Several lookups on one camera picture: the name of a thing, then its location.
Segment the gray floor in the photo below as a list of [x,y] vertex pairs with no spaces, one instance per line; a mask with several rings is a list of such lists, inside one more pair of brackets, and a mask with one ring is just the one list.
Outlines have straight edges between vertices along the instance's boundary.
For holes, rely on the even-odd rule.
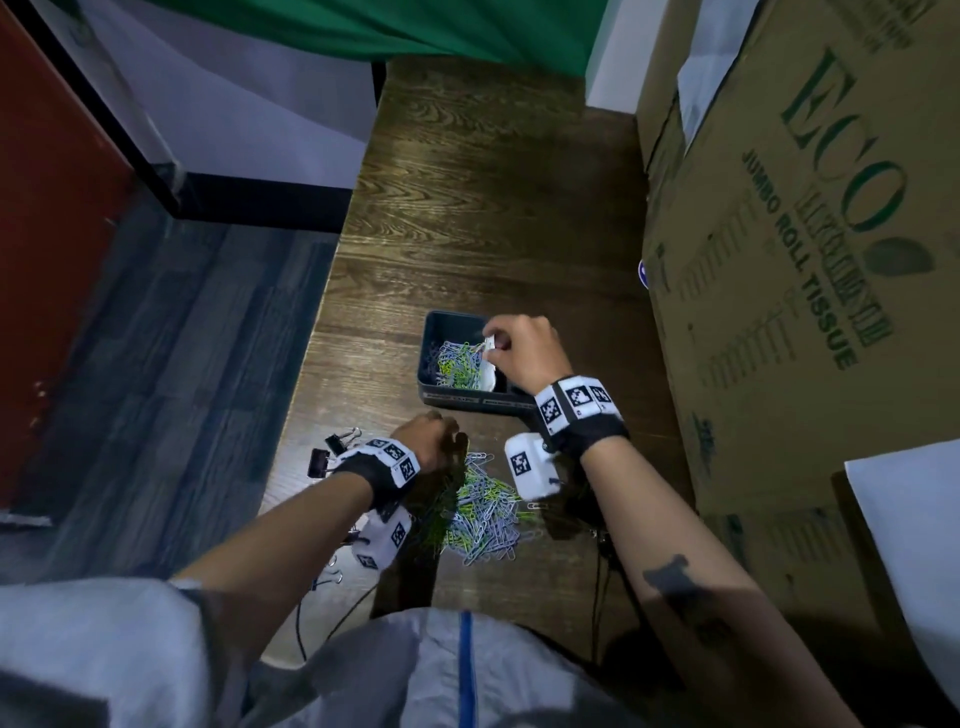
[[256,515],[337,236],[121,223],[15,510],[0,583],[166,577]]

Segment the hand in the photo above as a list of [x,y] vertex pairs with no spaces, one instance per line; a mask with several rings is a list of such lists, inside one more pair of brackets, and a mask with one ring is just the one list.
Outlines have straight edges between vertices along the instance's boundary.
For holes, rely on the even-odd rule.
[[557,330],[542,316],[494,316],[483,335],[496,343],[484,358],[531,395],[573,374]]
[[417,456],[420,472],[427,474],[448,468],[453,462],[460,427],[452,417],[444,417],[437,410],[417,415],[401,425],[391,435]]

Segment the forearm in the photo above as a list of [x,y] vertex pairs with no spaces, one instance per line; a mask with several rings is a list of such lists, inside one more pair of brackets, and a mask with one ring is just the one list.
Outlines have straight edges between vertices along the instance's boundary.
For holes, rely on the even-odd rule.
[[212,595],[222,639],[250,663],[371,501],[366,480],[335,473],[260,516],[176,578],[196,580]]
[[692,690],[740,722],[859,725],[756,582],[627,440],[597,443],[582,463],[644,613]]

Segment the cardboard box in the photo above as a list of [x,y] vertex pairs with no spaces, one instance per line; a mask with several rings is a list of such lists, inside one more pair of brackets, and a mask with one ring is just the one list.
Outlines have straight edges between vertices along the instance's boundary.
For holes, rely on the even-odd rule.
[[650,165],[698,507],[785,611],[881,632],[830,477],[960,436],[958,32],[937,0],[768,3],[689,152],[675,106]]
[[636,104],[636,132],[647,168],[677,93],[677,74],[690,54],[701,0],[669,0]]

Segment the sleeve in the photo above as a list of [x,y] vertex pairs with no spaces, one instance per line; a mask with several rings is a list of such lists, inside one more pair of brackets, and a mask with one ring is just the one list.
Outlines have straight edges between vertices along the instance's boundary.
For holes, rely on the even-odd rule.
[[126,578],[2,587],[0,625],[0,724],[239,720],[245,676],[218,654],[196,592]]

